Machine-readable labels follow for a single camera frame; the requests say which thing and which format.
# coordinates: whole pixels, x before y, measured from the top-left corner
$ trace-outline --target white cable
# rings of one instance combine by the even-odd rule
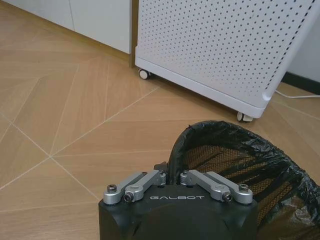
[[[308,99],[308,98],[320,98],[320,95],[309,95],[309,96],[288,96],[283,94],[282,92],[276,90],[275,91],[277,94],[280,94],[281,96],[284,96],[285,98],[288,99]]]

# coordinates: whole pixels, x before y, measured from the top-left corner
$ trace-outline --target white wall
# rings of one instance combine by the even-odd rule
[[[127,54],[131,0],[4,0]]]
[[[320,82],[320,16],[302,43],[288,72]]]
[[[65,28],[74,30],[69,0],[4,0]]]
[[[76,32],[130,53],[130,0],[70,0],[70,3]]]

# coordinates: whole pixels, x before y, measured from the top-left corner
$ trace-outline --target cabinet door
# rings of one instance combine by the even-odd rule
[[[70,0],[76,32],[130,53],[130,0]]]
[[[20,9],[74,30],[69,0],[4,0]]]

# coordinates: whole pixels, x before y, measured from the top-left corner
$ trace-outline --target black trash bag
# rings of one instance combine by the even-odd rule
[[[249,185],[258,202],[257,239],[320,240],[320,187],[261,136],[224,121],[189,126],[173,146],[168,184],[191,169]]]

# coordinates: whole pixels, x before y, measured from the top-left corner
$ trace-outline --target bolt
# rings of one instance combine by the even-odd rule
[[[247,184],[241,183],[239,184],[239,191],[247,193],[249,192],[249,186]]]
[[[230,203],[232,201],[232,195],[230,192],[225,192],[223,195],[222,195],[222,200],[226,203]]]
[[[108,185],[108,187],[107,187],[107,192],[108,193],[114,193],[116,191],[117,191],[117,185],[115,185],[115,184]]]
[[[123,200],[129,204],[133,201],[134,199],[134,195],[131,192],[127,192],[124,196],[123,196]]]

